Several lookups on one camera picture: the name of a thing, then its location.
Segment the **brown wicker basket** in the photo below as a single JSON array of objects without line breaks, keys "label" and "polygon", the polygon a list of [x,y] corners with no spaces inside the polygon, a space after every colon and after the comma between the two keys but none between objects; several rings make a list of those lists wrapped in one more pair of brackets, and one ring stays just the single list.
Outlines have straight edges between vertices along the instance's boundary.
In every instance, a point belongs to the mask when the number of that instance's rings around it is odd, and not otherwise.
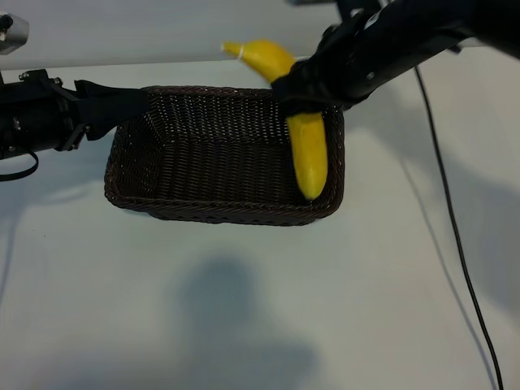
[{"label": "brown wicker basket", "polygon": [[297,187],[285,120],[268,89],[150,87],[151,109],[117,129],[105,175],[115,206],[166,220],[305,225],[343,198],[344,125],[323,113],[327,184]]}]

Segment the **banana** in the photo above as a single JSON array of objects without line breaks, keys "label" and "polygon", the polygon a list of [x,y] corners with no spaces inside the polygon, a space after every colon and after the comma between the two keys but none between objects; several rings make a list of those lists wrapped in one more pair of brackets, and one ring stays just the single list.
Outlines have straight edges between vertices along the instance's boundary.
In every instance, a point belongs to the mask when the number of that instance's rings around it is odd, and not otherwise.
[{"label": "banana", "polygon": [[[244,61],[269,83],[286,76],[296,60],[268,40],[240,44],[224,42],[222,50]],[[292,163],[298,187],[309,201],[316,199],[327,182],[327,143],[321,113],[299,114],[286,119],[292,147]]]}]

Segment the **white surface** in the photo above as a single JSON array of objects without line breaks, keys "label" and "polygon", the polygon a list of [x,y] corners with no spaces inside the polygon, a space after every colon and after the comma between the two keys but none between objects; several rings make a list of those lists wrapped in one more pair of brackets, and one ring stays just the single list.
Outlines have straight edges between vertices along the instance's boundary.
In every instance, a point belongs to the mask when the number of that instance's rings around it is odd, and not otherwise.
[{"label": "white surface", "polygon": [[[519,69],[486,49],[424,67],[508,389],[520,386]],[[51,74],[67,85],[263,86],[237,62]],[[119,210],[103,196],[109,137],[42,154],[36,175],[0,184],[0,388],[492,388],[413,75],[345,119],[343,205],[307,227]]]},{"label": "white surface", "polygon": [[273,39],[311,55],[339,21],[334,5],[284,0],[3,0],[31,24],[28,44],[0,69],[225,59],[220,44]]}]

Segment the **white wall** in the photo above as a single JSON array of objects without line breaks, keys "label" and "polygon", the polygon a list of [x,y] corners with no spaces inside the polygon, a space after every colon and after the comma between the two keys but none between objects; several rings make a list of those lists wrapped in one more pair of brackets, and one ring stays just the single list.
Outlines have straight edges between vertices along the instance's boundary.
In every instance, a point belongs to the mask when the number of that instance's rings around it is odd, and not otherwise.
[{"label": "white wall", "polygon": [[339,20],[333,5],[284,0],[0,0],[31,24],[0,69],[223,59],[222,40],[273,39],[312,54]]}]

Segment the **black wire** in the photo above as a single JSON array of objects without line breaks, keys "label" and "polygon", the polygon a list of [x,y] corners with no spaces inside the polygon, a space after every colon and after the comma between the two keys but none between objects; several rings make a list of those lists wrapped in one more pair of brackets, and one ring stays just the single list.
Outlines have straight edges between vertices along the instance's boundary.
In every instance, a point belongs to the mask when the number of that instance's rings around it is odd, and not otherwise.
[{"label": "black wire", "polygon": [[502,383],[502,374],[501,368],[498,365],[498,359],[496,358],[495,347],[493,347],[493,343],[491,341],[491,337],[489,336],[488,329],[486,328],[486,323],[484,322],[484,318],[482,316],[482,312],[480,311],[479,301],[477,300],[477,296],[475,295],[475,291],[473,289],[473,284],[471,283],[470,273],[468,272],[468,267],[466,265],[466,257],[464,256],[464,250],[462,249],[462,241],[461,235],[458,231],[457,220],[455,219],[455,213],[453,212],[453,204],[452,204],[452,196],[449,192],[448,186],[448,178],[446,177],[446,170],[444,169],[444,163],[442,161],[442,155],[440,154],[439,141],[437,140],[437,131],[435,121],[433,120],[433,113],[431,110],[430,98],[428,97],[428,92],[426,91],[426,86],[424,85],[423,75],[419,67],[415,67],[415,75],[417,77],[417,81],[419,83],[419,88],[421,89],[422,98],[424,99],[424,105],[426,106],[426,111],[428,114],[428,122],[430,123],[430,131],[431,131],[431,139],[433,140],[433,146],[435,148],[435,156],[437,157],[437,163],[439,164],[440,175],[442,176],[442,184],[444,186],[444,194],[446,196],[446,203],[448,204],[449,218],[451,219],[453,226],[453,233],[455,233],[455,241],[457,242],[457,249],[459,257],[461,258],[461,266],[464,271],[464,278],[466,279],[466,284],[468,285],[468,290],[470,291],[471,300],[473,301],[474,311],[477,313],[477,317],[479,318],[480,328],[482,329],[482,333],[484,334],[484,338],[486,339],[487,347],[489,348],[489,353],[493,359],[493,366],[495,367],[496,372],[496,381],[498,382],[499,390],[504,390],[504,384]]}]

